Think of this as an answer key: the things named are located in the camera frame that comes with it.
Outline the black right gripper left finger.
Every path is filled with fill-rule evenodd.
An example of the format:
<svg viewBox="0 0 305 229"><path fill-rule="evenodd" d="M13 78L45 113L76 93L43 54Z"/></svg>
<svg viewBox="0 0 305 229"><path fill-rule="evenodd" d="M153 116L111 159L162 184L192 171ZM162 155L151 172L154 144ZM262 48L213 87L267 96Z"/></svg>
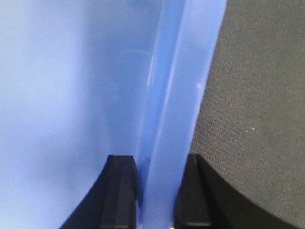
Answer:
<svg viewBox="0 0 305 229"><path fill-rule="evenodd" d="M97 180L63 229L134 229L138 175L132 156L109 155Z"/></svg>

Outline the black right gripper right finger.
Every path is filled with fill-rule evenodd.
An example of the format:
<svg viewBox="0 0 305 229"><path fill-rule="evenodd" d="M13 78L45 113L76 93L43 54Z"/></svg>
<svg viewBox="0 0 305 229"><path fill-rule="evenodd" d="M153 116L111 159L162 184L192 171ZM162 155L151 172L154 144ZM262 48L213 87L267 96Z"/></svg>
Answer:
<svg viewBox="0 0 305 229"><path fill-rule="evenodd" d="M227 183L199 154L189 154L173 212L176 229L293 229Z"/></svg>

